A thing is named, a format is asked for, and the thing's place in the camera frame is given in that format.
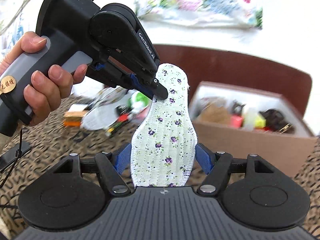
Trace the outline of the person's left hand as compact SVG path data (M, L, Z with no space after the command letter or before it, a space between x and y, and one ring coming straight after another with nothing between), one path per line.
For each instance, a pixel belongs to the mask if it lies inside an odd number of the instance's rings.
M24 35L5 56L1 58L1 73L3 73L23 52L35 53L46 46L47 40L32 31ZM56 110L61 100L71 94L74 84L81 83L87 72L87 65L81 64L73 74L54 64L49 68L48 76L40 71L31 75L31 84L23 91L24 98L33 110L30 126L43 122L50 112Z

